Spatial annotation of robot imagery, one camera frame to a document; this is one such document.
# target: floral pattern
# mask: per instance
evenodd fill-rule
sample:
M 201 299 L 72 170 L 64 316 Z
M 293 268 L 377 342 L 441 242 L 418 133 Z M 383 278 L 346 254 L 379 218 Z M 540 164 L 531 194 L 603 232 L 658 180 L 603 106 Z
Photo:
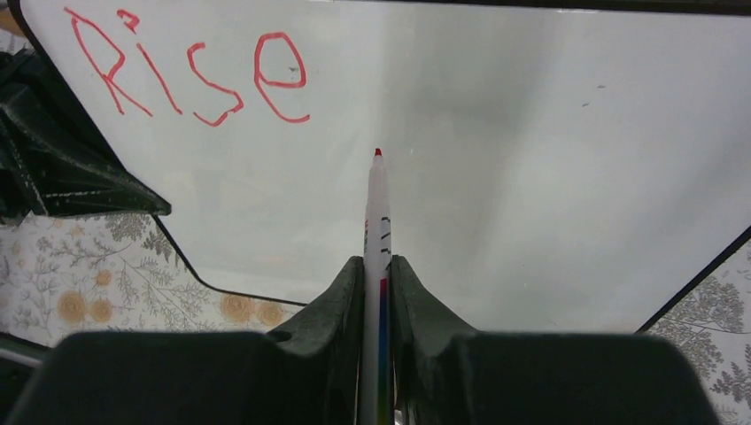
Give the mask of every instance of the floral pattern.
M 269 330 L 301 307 L 198 282 L 149 215 L 0 228 L 0 329 L 55 345 L 95 329 Z
M 751 425 L 751 242 L 649 329 L 669 339 L 701 377 L 725 425 Z

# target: white surface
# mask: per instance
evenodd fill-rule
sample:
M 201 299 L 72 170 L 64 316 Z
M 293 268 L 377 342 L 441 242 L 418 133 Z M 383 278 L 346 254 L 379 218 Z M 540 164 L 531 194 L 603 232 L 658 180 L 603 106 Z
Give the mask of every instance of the white surface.
M 127 54 L 117 113 L 69 6 Z M 387 156 L 394 252 L 480 328 L 634 330 L 751 224 L 751 20 L 426 4 L 25 0 L 29 25 L 206 282 L 309 301 L 362 251 Z M 253 84 L 284 31 L 302 89 Z M 97 60 L 116 57 L 93 31 Z M 143 57 L 170 86 L 178 115 Z M 237 90 L 234 104 L 188 67 Z M 268 78 L 298 81 L 282 42 Z

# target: black plastic mount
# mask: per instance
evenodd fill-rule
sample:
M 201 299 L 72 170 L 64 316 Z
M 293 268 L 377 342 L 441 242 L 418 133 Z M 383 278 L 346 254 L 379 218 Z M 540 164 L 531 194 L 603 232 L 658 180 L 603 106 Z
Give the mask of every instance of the black plastic mount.
M 352 425 L 362 258 L 264 334 L 80 333 L 47 352 L 6 424 Z
M 689 363 L 648 336 L 478 331 L 391 262 L 397 407 L 417 424 L 718 424 Z
M 352 257 L 323 294 L 265 335 L 70 336 L 46 354 L 6 423 L 351 425 L 363 275 Z M 403 257 L 393 257 L 391 281 L 405 424 L 719 423 L 689 364 L 663 340 L 481 332 Z
M 0 55 L 0 223 L 29 211 L 170 213 L 123 168 L 54 68 L 30 50 Z

